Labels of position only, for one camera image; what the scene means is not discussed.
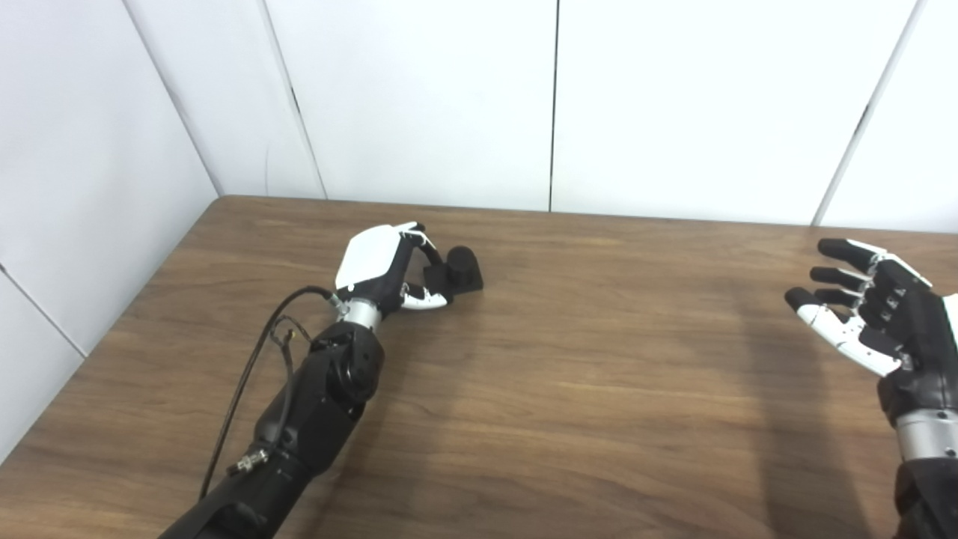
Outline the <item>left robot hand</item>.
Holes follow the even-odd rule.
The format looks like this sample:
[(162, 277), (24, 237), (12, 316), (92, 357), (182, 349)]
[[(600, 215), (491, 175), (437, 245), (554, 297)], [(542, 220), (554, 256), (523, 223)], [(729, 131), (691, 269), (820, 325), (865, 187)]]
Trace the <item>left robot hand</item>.
[(405, 280), (416, 249), (432, 267), (444, 262), (420, 222), (377, 225), (353, 236), (335, 277), (342, 320), (372, 326), (374, 317), (384, 320), (400, 309), (422, 311), (451, 304), (450, 293)]

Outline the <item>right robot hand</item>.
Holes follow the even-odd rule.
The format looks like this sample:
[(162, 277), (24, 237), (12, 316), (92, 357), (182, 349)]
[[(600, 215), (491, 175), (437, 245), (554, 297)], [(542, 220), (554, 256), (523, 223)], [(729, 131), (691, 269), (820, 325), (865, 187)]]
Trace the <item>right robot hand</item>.
[(812, 267), (819, 289), (793, 287), (788, 306), (840, 354), (877, 375), (888, 422), (956, 409), (956, 297), (941, 296), (889, 250), (841, 238), (817, 244), (839, 267)]

